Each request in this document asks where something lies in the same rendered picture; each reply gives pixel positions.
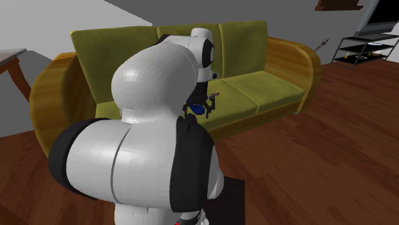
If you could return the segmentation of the brown wall shelf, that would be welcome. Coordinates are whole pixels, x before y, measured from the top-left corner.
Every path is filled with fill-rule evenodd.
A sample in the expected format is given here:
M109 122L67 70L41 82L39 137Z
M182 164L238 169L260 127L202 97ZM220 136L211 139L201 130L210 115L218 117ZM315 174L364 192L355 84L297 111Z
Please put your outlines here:
M361 10L359 0L319 0L315 11L354 11Z

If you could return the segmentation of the dark robot stand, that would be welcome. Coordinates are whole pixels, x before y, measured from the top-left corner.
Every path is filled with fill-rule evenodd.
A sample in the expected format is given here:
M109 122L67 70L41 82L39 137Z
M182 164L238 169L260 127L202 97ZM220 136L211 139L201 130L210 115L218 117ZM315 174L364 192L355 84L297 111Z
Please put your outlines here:
M246 225L245 181L224 177L224 188L204 207L209 225Z

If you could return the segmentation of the grey flat television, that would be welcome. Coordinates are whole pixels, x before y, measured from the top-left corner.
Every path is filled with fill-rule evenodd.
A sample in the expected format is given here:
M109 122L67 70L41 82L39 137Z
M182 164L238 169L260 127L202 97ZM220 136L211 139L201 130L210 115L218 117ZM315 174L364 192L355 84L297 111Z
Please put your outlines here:
M371 0L354 36L388 33L399 23L399 0Z

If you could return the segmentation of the black open shelf stand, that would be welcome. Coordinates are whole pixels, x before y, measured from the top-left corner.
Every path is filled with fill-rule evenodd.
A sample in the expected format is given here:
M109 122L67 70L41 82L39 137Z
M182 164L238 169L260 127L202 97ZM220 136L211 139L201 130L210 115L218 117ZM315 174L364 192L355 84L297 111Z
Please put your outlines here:
M378 41L396 39L394 45L378 43ZM342 47L344 40L359 42L357 45ZM375 34L364 36L350 36L341 39L331 63L343 68L353 69L356 65L376 61L387 60L393 49L399 43L399 35Z

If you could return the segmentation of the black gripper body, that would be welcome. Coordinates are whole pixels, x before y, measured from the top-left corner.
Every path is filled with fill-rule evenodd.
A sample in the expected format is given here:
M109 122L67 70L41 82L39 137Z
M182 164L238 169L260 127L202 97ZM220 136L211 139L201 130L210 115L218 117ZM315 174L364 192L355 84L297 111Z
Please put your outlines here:
M190 95L191 105L205 105L207 103L208 95L208 81L198 82Z

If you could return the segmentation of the green sofa with wooden arms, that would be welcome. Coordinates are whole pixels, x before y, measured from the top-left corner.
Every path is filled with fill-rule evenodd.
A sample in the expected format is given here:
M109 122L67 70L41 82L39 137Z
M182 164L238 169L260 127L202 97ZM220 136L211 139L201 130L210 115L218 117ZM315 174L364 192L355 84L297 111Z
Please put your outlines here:
M206 23L215 45L208 84L219 93L208 119L215 140L305 110L320 83L320 59L309 47L273 38L264 21ZM31 122L44 153L67 126L120 117L111 95L115 70L162 35L191 33L192 25L130 26L72 31L75 50L59 54L36 78L29 97Z

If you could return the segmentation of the wooden table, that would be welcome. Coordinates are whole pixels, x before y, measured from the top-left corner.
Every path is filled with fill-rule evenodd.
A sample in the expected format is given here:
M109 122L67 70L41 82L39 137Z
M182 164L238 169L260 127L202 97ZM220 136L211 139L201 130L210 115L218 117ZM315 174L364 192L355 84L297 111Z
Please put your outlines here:
M27 49L0 50L0 74L8 72L13 83L29 102L31 86L24 77L18 59L18 57L25 52L27 52Z

